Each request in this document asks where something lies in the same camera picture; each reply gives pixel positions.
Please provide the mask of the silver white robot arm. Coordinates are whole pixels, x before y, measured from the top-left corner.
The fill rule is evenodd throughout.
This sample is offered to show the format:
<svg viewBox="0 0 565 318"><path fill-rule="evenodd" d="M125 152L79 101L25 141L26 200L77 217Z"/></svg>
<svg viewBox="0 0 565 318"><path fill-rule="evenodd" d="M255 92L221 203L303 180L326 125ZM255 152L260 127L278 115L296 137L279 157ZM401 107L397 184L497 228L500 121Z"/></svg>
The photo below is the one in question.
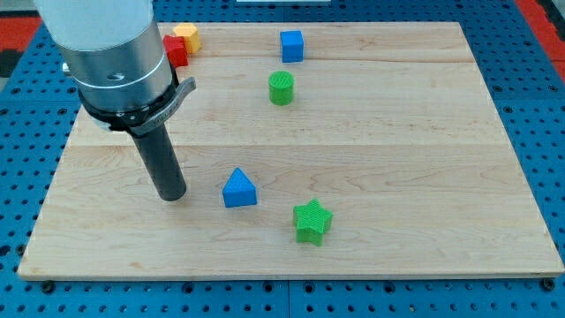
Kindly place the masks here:
<svg viewBox="0 0 565 318"><path fill-rule="evenodd" d="M150 0L35 0L79 98L111 131L143 136L196 87L177 80Z"/></svg>

